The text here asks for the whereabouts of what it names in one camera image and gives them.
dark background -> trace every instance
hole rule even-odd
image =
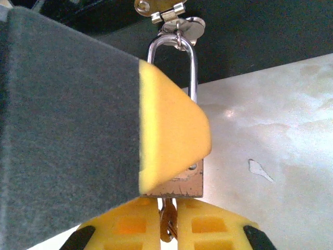
[[[14,0],[27,7],[32,0]],[[134,0],[40,0],[33,8],[141,59],[159,26],[141,17]],[[333,52],[332,1],[188,0],[182,17],[205,20],[195,49],[199,83],[236,76]],[[189,82],[186,53],[161,47],[156,65],[174,82]]]

black rubber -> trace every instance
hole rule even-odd
[[[253,250],[277,250],[267,235],[252,226],[243,227]]]
[[[13,250],[139,195],[139,60],[24,8],[7,24],[0,249]]]
[[[86,226],[73,232],[60,250],[84,250],[95,230],[94,226]]]

yellow plastic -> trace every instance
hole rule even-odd
[[[196,199],[177,199],[178,250],[252,250],[243,231],[255,222]]]
[[[138,198],[80,225],[94,226],[85,250],[158,250],[160,217],[157,200]]]
[[[211,151],[202,109],[155,66],[139,63],[141,171],[145,194],[185,171]]]

scratch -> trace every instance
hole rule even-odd
[[[56,165],[55,164],[53,164],[52,162],[49,162],[48,160],[43,160],[43,162],[45,163],[45,164],[47,164],[49,167],[51,167],[51,168],[56,168]]]
[[[248,166],[251,173],[258,174],[266,178],[268,181],[274,182],[274,180],[266,173],[260,163],[253,159],[248,159]]]

stain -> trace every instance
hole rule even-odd
[[[333,109],[333,98],[325,101],[318,109],[319,110]]]
[[[304,92],[311,97],[319,97],[322,94],[333,93],[333,72],[326,71],[318,75],[313,83],[304,88]]]
[[[274,182],[274,180],[266,173],[260,163],[253,159],[248,159],[248,166],[251,173],[258,174],[266,178],[268,181]]]
[[[317,133],[332,133],[333,119],[305,122],[299,125],[298,128]]]
[[[301,68],[301,76],[311,76],[320,71],[319,65],[307,65]]]
[[[235,200],[235,201],[241,200],[241,196],[235,191],[230,192],[229,195],[232,197],[232,200]]]

